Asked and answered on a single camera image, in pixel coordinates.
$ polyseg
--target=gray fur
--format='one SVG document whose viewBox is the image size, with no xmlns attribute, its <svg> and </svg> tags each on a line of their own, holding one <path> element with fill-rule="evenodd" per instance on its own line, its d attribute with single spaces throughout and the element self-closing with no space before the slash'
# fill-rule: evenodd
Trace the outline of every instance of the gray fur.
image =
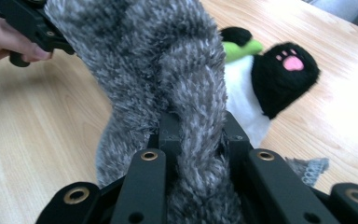
<svg viewBox="0 0 358 224">
<path fill-rule="evenodd" d="M 226 113 L 225 53 L 201 3 L 49 0 L 46 12 L 113 105 L 96 156 L 100 186 L 127 173 L 170 106 L 183 151 L 169 223 L 241 223 L 228 161 L 215 152 Z"/>
</svg>

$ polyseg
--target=green fabric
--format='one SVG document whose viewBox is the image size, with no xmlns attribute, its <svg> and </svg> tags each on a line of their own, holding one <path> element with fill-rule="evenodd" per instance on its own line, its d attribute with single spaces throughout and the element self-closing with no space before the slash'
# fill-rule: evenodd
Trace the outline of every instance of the green fabric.
<svg viewBox="0 0 358 224">
<path fill-rule="evenodd" d="M 246 55 L 256 55 L 263 50 L 263 45 L 257 40 L 250 40 L 245 46 L 240 47 L 231 42 L 223 42 L 226 52 L 226 63 L 234 62 Z"/>
</svg>

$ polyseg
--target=pink spot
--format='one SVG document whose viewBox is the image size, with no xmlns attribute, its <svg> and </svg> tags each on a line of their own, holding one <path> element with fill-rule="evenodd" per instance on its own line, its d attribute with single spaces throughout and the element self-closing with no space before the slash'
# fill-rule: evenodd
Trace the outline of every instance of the pink spot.
<svg viewBox="0 0 358 224">
<path fill-rule="evenodd" d="M 287 71 L 301 71 L 304 69 L 304 64 L 296 56 L 289 56 L 283 60 L 283 67 Z"/>
</svg>

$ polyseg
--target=white plush body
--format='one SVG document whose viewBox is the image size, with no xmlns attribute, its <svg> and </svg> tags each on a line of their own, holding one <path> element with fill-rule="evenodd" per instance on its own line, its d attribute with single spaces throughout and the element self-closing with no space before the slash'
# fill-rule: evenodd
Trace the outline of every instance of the white plush body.
<svg viewBox="0 0 358 224">
<path fill-rule="evenodd" d="M 252 86 L 253 62 L 254 56 L 245 56 L 226 64 L 225 81 L 227 110 L 246 132 L 252 146 L 257 148 L 269 130 L 270 119 L 263 115 Z"/>
</svg>

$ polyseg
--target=light wood tabletop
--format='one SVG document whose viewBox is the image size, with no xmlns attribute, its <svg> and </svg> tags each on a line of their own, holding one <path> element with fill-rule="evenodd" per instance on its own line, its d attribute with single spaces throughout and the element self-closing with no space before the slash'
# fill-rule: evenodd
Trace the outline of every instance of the light wood tabletop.
<svg viewBox="0 0 358 224">
<path fill-rule="evenodd" d="M 262 147 L 328 158 L 316 188 L 358 184 L 358 27 L 299 0 L 202 0 L 220 28 L 250 30 L 265 49 L 292 41 L 314 56 L 318 84 L 273 122 Z M 111 106 L 76 57 L 56 50 L 27 68 L 0 61 L 0 223 L 34 223 L 53 195 L 96 182 L 94 155 Z"/>
</svg>

